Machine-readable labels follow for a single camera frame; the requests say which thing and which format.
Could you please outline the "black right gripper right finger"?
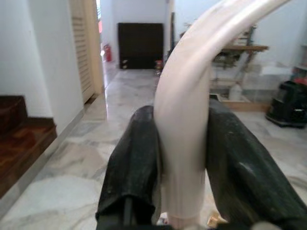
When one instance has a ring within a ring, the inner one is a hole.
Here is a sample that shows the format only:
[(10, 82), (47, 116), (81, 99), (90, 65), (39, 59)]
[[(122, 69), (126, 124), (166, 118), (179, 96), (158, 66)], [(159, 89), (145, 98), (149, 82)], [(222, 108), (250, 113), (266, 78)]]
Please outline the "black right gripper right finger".
[(221, 102), (209, 101), (206, 170), (219, 230), (304, 230), (307, 207), (267, 149)]

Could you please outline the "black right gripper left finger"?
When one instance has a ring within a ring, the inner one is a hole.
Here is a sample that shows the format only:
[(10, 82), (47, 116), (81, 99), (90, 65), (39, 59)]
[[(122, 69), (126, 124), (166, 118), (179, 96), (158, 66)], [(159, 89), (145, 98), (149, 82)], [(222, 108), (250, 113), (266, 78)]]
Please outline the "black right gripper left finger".
[(95, 214), (98, 230), (152, 225), (160, 200), (154, 108), (135, 111), (111, 153)]

